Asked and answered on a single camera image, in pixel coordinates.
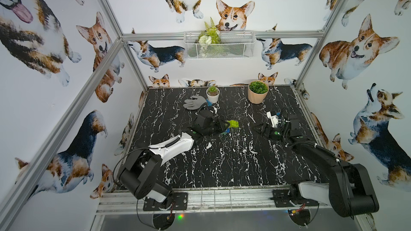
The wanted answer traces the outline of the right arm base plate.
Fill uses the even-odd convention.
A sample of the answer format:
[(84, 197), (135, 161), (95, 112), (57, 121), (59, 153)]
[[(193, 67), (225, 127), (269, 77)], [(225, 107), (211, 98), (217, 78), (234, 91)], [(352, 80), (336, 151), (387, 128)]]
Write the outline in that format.
[(274, 189), (272, 195), (276, 207), (319, 206), (319, 202), (303, 198), (295, 189)]

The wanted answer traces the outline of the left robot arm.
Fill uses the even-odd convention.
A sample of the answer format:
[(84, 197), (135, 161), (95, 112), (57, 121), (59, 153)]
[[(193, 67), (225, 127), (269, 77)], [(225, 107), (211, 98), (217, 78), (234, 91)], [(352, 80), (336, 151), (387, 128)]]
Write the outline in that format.
[(128, 153), (118, 168), (116, 182), (138, 200), (149, 198), (168, 207), (173, 201), (172, 189), (158, 180), (161, 167), (172, 158), (190, 151), (197, 140), (219, 135), (229, 127), (230, 123), (217, 117), (213, 109), (199, 110), (194, 121), (175, 137)]

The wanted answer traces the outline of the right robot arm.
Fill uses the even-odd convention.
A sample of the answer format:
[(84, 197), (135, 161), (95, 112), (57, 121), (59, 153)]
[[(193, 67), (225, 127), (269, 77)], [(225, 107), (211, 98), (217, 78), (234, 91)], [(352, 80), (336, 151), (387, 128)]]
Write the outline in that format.
[(301, 198), (331, 206), (341, 217), (378, 212), (380, 205), (367, 169), (337, 158), (316, 141), (292, 127), (296, 120), (267, 113), (268, 122), (254, 126), (263, 138), (284, 142), (295, 154), (311, 161), (322, 171), (327, 183), (301, 181), (294, 190)]

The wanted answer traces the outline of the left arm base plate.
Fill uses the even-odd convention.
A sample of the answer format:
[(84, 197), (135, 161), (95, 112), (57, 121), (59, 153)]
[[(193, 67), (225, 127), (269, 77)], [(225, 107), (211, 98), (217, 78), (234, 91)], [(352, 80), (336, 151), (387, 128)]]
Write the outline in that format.
[(163, 202), (158, 202), (153, 198), (147, 197), (144, 202), (143, 211), (186, 210), (187, 203), (187, 192), (172, 192)]

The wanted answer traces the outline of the lime lego brick 2x3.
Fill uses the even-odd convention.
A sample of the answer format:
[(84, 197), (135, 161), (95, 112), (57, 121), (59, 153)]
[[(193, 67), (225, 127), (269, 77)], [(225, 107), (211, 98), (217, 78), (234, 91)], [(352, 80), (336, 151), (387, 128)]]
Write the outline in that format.
[(235, 120), (229, 120), (229, 128), (238, 128), (239, 127), (239, 123)]

